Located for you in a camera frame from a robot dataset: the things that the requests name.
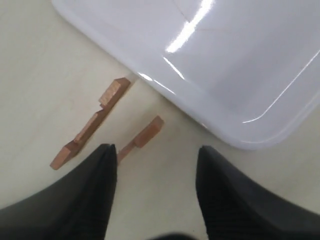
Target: white plastic tray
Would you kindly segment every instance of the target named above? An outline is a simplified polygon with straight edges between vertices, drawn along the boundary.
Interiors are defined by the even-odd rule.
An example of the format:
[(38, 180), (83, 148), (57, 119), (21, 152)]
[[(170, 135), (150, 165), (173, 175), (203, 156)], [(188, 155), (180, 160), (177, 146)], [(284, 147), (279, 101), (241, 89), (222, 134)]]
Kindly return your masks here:
[(320, 102), (319, 0), (52, 2), (71, 24), (237, 148), (279, 143)]

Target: beige floor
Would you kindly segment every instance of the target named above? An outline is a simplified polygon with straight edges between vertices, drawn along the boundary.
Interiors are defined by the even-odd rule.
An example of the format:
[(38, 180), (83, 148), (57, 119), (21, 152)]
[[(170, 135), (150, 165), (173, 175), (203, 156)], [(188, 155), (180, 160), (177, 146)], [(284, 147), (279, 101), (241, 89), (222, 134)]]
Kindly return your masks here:
[(276, 194), (320, 213), (320, 109), (281, 144), (232, 148), (137, 80), (84, 151), (49, 164), (92, 113), (113, 79), (131, 72), (59, 17), (48, 0), (0, 0), (0, 208), (61, 178), (101, 143), (123, 147), (159, 114), (166, 124), (119, 167), (108, 240), (167, 232), (206, 239), (195, 193), (197, 151), (211, 145)]

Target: wooden block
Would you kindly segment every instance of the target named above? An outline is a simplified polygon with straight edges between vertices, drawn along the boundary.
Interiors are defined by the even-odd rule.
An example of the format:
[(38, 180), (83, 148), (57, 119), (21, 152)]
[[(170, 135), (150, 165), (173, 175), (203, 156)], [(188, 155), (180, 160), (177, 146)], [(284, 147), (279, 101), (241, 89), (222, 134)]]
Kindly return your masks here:
[(85, 144), (91, 136), (96, 132), (96, 130), (100, 127), (103, 121), (106, 119), (109, 112), (105, 111), (104, 109), (97, 111), (87, 122), (84, 128), (78, 133), (74, 141), (76, 143)]
[(164, 124), (165, 122), (159, 116), (153, 119), (153, 121), (129, 142), (128, 145), (118, 152), (118, 163), (120, 163), (135, 147), (143, 148), (161, 131)]
[(71, 141), (60, 150), (57, 156), (54, 158), (50, 164), (51, 168), (58, 170), (68, 161), (70, 161), (74, 156), (80, 151), (80, 146), (78, 143)]
[(164, 125), (161, 117), (157, 116), (145, 129), (143, 129), (135, 138), (134, 143), (138, 148), (143, 148), (151, 139), (153, 139)]
[(104, 94), (100, 97), (99, 102), (104, 109), (112, 108), (119, 99), (125, 94), (131, 82), (126, 78), (114, 80)]

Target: notched wooden stick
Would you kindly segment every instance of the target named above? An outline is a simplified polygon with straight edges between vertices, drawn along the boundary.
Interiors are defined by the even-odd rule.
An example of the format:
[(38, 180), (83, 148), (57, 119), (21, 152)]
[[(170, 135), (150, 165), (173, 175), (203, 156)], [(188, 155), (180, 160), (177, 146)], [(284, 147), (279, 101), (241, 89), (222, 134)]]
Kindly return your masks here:
[(151, 141), (162, 129), (165, 122), (160, 116), (155, 117), (132, 141), (130, 141), (117, 154), (118, 164), (134, 149), (143, 148)]
[(86, 145), (88, 140), (100, 127), (116, 103), (121, 99), (129, 88), (131, 82), (126, 78), (116, 79), (100, 97), (102, 110), (96, 112), (84, 128), (75, 136), (74, 140), (63, 146), (50, 166), (58, 170), (72, 158), (74, 158)]

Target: small wooden stick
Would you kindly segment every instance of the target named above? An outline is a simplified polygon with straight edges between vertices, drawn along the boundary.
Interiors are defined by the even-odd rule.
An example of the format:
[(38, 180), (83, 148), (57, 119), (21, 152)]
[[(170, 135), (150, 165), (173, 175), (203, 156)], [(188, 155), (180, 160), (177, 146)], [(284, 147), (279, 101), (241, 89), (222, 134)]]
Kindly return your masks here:
[(132, 141), (118, 152), (118, 164), (135, 148), (143, 148), (151, 141), (162, 129), (165, 122), (160, 116), (157, 116), (149, 123)]
[(88, 140), (100, 127), (116, 103), (125, 94), (126, 90), (130, 86), (130, 81), (126, 78), (116, 79), (100, 97), (102, 110), (96, 112), (84, 128), (78, 133), (74, 140), (63, 146), (57, 156), (54, 158), (50, 166), (54, 170), (58, 170), (72, 158), (74, 158), (86, 145)]

